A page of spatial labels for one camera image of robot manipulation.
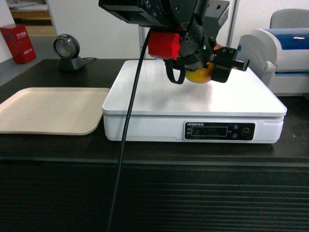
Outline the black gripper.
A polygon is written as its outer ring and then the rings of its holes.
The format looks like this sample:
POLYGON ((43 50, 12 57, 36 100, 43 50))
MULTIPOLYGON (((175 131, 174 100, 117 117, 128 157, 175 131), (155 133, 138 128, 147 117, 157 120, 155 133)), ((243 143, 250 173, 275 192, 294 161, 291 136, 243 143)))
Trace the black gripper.
POLYGON ((219 83, 228 81, 232 69, 246 71, 249 60, 236 60, 238 50, 229 47, 221 47, 214 50, 217 42, 213 36, 209 36, 202 26, 193 25, 180 39, 180 51, 177 62, 187 70, 195 71, 203 68, 210 60, 214 64, 211 80, 219 83))

